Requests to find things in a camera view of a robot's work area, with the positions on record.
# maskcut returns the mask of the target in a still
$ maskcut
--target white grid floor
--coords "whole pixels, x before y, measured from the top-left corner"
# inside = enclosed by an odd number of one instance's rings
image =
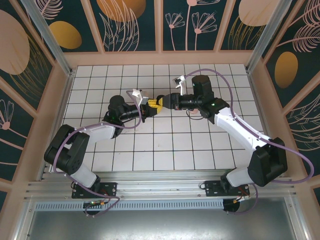
[[[100,122],[112,96],[120,94],[127,103],[132,102],[128,89],[142,89],[149,98],[176,93],[171,80],[200,68],[223,74],[233,90],[234,111],[263,131],[242,64],[79,66],[63,123],[78,128]],[[215,96],[230,101],[227,85],[219,76],[201,74],[209,75]],[[187,93],[193,93],[191,77]],[[201,118],[199,113],[192,117]],[[244,148],[223,129],[206,119],[189,119],[185,110],[169,109],[147,118],[136,129],[124,129],[116,139],[88,146],[84,158],[93,172],[232,169],[249,162]]]

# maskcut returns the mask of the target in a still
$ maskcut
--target yellow oval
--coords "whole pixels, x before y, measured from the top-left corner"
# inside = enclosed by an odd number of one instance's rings
[[[21,74],[30,57],[28,35],[9,13],[0,10],[0,69],[8,74]]]
[[[279,0],[241,0],[239,18],[248,26],[266,25],[278,3]]]
[[[136,18],[139,18],[146,9],[146,0],[96,0],[101,11],[110,19],[116,22],[128,22],[131,17],[125,11],[131,9]]]
[[[298,59],[292,52],[282,53],[275,64],[274,78],[276,84],[282,88],[287,88],[295,79],[298,71]]]
[[[66,21],[55,21],[49,26],[59,46],[66,49],[80,47],[82,38],[78,30]]]

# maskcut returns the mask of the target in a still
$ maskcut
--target vent grille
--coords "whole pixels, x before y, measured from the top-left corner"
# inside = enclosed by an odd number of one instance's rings
[[[83,201],[77,202],[38,202],[35,211],[83,211]],[[104,210],[113,202],[105,205],[93,206],[88,211]],[[183,209],[223,209],[223,199],[203,200],[148,200],[148,201],[122,201],[116,204],[111,211],[125,210],[183,210]]]

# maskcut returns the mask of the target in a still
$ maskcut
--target beige circle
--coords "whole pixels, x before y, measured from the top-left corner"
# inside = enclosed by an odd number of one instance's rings
[[[239,18],[248,26],[266,25],[278,3],[279,0],[241,0]]]
[[[78,30],[66,21],[55,21],[49,26],[59,46],[65,49],[80,47],[82,38]]]
[[[298,59],[292,52],[282,53],[275,64],[274,78],[276,84],[285,89],[294,81],[298,71]]]
[[[123,22],[123,18],[125,17],[125,6],[129,9],[131,9],[135,15],[136,18],[139,18],[146,9],[146,0],[96,0],[98,3],[99,8],[101,11],[110,19],[117,21],[117,22]]]
[[[0,69],[8,74],[21,74],[30,56],[28,35],[9,13],[0,10]]]

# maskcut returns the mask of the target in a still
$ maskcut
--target black mounting bracket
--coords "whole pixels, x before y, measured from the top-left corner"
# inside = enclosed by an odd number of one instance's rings
[[[117,183],[116,182],[100,182],[99,194],[115,197],[117,193]],[[83,189],[78,184],[73,185],[72,195],[73,199],[101,199],[101,196],[94,195],[85,189]]]
[[[207,197],[238,197],[244,194],[242,191],[244,191],[247,195],[250,195],[249,187],[247,184],[231,188],[228,193],[226,193],[219,180],[205,181],[200,186],[200,188],[205,190],[205,194]]]

